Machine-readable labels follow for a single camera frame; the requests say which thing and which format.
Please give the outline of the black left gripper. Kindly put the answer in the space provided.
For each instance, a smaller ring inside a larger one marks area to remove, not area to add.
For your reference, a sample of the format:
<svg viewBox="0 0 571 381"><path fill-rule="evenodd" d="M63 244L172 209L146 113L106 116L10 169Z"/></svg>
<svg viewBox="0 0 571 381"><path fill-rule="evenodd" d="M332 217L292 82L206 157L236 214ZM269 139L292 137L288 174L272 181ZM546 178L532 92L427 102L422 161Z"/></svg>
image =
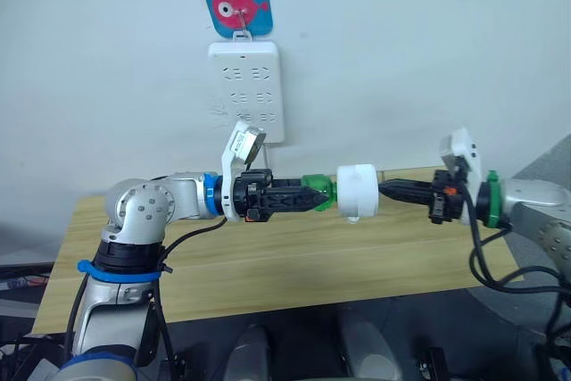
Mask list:
<svg viewBox="0 0 571 381"><path fill-rule="evenodd" d="M262 197L266 191L266 207ZM310 188L302 178L274 178L270 169L243 171L233 185L233 204L246 222L266 222L270 213L306 212L328 201L328 195Z"/></svg>

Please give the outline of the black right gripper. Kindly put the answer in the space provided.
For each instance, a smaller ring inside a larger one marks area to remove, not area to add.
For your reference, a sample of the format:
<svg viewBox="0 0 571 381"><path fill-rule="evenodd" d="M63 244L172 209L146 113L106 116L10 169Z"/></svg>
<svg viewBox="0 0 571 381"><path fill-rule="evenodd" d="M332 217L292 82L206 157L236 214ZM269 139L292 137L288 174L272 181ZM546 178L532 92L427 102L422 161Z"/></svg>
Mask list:
<svg viewBox="0 0 571 381"><path fill-rule="evenodd" d="M429 219L434 224L443 224L461 218L465 202L461 183L467 183L466 172L452 175L448 170L436 170L432 183L394 178L381 182L378 190L395 201L429 206Z"/></svg>

